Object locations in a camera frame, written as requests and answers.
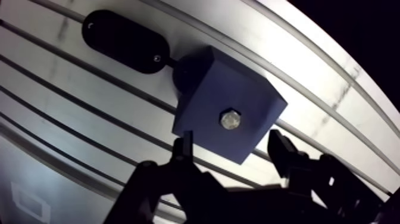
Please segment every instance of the blue cube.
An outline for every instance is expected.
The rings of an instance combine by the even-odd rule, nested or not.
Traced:
[[[192,130],[195,144],[239,164],[287,106],[266,78],[211,46],[179,60],[173,79],[182,93],[173,133]]]

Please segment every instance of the bolt head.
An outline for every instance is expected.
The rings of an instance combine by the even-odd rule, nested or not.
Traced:
[[[161,56],[155,55],[154,58],[153,58],[153,60],[154,60],[155,62],[160,62],[160,61],[161,61]]]
[[[240,114],[235,110],[222,112],[220,122],[225,129],[233,130],[240,125]]]

